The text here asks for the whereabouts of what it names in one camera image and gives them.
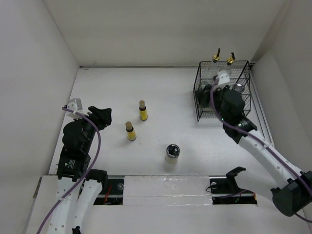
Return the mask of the white spice jar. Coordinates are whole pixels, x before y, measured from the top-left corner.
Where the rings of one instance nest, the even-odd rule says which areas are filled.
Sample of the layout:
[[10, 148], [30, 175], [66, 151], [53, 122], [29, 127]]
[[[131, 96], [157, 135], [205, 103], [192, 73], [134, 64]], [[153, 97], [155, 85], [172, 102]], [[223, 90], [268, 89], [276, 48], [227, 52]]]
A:
[[166, 148], [165, 160], [170, 164], [176, 164], [180, 155], [180, 148], [176, 144], [170, 144]]

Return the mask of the glass bottle dark contents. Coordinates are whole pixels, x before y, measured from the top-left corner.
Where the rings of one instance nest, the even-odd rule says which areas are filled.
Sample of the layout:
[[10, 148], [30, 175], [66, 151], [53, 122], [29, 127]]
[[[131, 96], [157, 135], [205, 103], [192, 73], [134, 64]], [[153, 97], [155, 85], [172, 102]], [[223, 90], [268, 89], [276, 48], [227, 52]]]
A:
[[232, 64], [235, 62], [234, 52], [227, 58], [226, 63], [220, 68], [220, 71], [225, 71], [230, 76], [232, 73]]

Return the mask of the spice jar foil lid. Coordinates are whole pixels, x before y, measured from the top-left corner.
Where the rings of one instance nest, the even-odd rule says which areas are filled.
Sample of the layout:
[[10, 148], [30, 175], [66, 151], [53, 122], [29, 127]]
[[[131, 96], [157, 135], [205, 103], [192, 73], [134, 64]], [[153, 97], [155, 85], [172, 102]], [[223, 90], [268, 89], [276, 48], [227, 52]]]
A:
[[236, 92], [242, 94], [245, 90], [245, 87], [244, 87], [244, 85], [242, 85], [240, 83], [236, 83], [233, 85], [232, 89], [235, 90]]

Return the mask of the glass bottle gold pourer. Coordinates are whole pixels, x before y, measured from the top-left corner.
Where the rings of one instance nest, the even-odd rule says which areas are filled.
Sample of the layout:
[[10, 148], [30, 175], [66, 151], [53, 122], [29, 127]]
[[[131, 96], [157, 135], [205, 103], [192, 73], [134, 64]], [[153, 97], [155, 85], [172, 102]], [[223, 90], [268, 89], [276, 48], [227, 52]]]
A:
[[212, 63], [209, 65], [208, 68], [208, 75], [207, 75], [207, 79], [208, 79], [208, 84], [213, 84], [213, 82], [215, 81], [218, 72], [219, 72], [219, 60], [220, 60], [220, 51], [221, 49], [218, 48], [217, 52], [213, 55], [212, 58]]

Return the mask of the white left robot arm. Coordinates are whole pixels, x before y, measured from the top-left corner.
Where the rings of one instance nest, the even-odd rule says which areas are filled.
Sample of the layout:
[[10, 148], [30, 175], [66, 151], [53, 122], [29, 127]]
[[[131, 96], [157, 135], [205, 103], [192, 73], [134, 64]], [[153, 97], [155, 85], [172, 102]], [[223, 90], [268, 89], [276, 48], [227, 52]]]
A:
[[111, 125], [111, 108], [88, 108], [87, 113], [64, 107], [73, 121], [63, 128], [63, 148], [57, 170], [56, 203], [45, 220], [49, 221], [49, 234], [81, 234], [87, 217], [101, 193], [107, 191], [107, 172], [93, 169], [100, 147], [93, 159], [89, 151], [95, 136], [101, 143], [100, 131]]

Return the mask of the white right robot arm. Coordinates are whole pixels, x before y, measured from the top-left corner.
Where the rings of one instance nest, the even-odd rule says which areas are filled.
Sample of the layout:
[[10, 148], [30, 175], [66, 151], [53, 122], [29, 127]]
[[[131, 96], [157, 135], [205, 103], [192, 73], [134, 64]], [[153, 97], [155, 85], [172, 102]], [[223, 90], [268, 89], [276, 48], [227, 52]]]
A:
[[244, 113], [245, 101], [242, 94], [229, 85], [220, 88], [206, 85], [194, 91], [200, 107], [210, 107], [222, 123], [228, 137], [249, 152], [275, 181], [274, 185], [259, 191], [273, 202], [285, 216], [297, 215], [298, 211], [312, 202], [312, 173], [304, 172], [287, 161], [271, 146]]

